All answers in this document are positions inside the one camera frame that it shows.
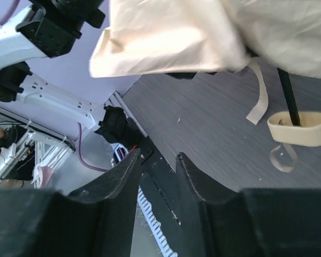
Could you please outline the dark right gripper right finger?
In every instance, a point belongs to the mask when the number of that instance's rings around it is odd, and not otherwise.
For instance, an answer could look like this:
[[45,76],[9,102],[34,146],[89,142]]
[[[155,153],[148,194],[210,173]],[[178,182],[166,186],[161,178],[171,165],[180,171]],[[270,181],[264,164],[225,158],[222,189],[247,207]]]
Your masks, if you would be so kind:
[[321,189],[235,192],[184,153],[175,170],[187,256],[321,256]]

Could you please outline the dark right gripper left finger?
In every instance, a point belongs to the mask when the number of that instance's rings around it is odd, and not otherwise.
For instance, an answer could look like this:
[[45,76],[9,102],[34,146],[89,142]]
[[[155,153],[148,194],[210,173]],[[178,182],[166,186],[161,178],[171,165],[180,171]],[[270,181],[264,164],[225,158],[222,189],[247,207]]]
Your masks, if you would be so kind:
[[140,177],[135,149],[69,195],[0,189],[0,256],[129,256]]

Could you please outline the cream folding umbrella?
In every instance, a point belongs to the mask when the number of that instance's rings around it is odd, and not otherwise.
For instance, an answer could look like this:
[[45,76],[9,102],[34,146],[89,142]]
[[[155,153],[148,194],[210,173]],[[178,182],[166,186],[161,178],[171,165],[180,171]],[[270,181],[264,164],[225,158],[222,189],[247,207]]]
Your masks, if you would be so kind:
[[321,1],[111,1],[110,25],[89,61],[94,78],[155,73],[253,70],[259,97],[247,119],[257,124],[269,98],[251,54],[278,68],[288,109],[267,120],[270,133],[298,161],[293,146],[321,146],[321,112],[299,111],[289,74],[321,79]]

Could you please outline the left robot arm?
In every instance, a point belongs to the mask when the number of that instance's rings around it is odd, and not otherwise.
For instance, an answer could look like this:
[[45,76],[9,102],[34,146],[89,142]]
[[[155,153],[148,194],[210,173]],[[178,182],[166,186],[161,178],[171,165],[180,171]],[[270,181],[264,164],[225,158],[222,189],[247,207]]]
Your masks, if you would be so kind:
[[16,12],[12,3],[0,21],[0,102],[19,101],[73,118],[109,143],[131,145],[120,107],[94,104],[54,87],[30,70],[27,61],[68,54],[84,24],[100,28],[101,1],[32,1]]

